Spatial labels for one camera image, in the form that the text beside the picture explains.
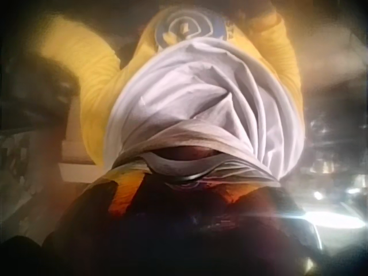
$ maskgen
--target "person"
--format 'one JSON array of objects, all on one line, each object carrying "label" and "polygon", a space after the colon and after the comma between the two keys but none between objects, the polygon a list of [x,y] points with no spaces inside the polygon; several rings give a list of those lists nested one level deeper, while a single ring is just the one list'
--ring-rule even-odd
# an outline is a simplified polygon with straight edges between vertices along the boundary
[{"label": "person", "polygon": [[315,240],[279,182],[304,145],[297,62],[271,2],[242,5],[162,9],[122,70],[81,22],[53,16],[35,40],[78,77],[85,147],[109,169],[43,245],[71,275],[307,272]]}]

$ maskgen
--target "yellow sleeve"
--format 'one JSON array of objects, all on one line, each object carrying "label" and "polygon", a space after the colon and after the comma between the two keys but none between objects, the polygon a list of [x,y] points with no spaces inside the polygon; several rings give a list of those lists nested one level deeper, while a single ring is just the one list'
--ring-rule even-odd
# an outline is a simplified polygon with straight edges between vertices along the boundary
[{"label": "yellow sleeve", "polygon": [[63,16],[50,17],[36,35],[36,52],[59,62],[79,79],[80,125],[92,160],[103,165],[105,130],[110,112],[125,84],[156,54],[154,17],[138,43],[133,59],[120,70],[120,60],[107,42],[86,25]]},{"label": "yellow sleeve", "polygon": [[288,89],[303,120],[301,80],[294,49],[287,37],[285,23],[277,13],[255,18],[250,22],[249,38],[277,77]]}]

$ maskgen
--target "bright light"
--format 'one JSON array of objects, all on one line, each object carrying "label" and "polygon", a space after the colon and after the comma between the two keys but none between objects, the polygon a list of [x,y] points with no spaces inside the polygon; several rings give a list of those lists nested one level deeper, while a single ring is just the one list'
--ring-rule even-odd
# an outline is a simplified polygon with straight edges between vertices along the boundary
[{"label": "bright light", "polygon": [[324,198],[323,194],[321,194],[319,191],[315,191],[314,196],[317,200],[322,200]]},{"label": "bright light", "polygon": [[362,189],[360,188],[351,188],[351,189],[347,189],[346,192],[348,194],[358,194],[362,191]]},{"label": "bright light", "polygon": [[331,212],[307,212],[304,219],[316,226],[327,228],[358,229],[366,226],[366,223],[358,217]]}]

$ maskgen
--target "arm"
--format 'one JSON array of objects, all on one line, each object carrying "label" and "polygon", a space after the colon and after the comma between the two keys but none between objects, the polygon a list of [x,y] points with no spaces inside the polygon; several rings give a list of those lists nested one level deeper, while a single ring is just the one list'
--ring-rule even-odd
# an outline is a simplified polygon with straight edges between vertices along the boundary
[{"label": "arm", "polygon": [[70,70],[80,87],[80,123],[87,152],[102,163],[103,138],[112,98],[106,89],[120,72],[120,61],[99,35],[63,16],[50,17],[37,28],[34,50]]},{"label": "arm", "polygon": [[260,54],[275,69],[279,80],[294,99],[299,115],[303,119],[299,69],[282,17],[278,13],[272,12],[252,19],[249,38]]}]

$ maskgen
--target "white undershirt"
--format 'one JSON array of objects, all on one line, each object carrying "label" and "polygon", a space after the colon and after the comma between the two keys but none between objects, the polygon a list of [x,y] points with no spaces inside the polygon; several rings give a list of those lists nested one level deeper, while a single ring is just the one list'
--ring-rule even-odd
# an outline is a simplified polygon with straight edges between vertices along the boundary
[{"label": "white undershirt", "polygon": [[197,38],[153,57],[110,114],[104,162],[179,145],[237,156],[280,179],[297,163],[304,129],[289,93],[230,43]]}]

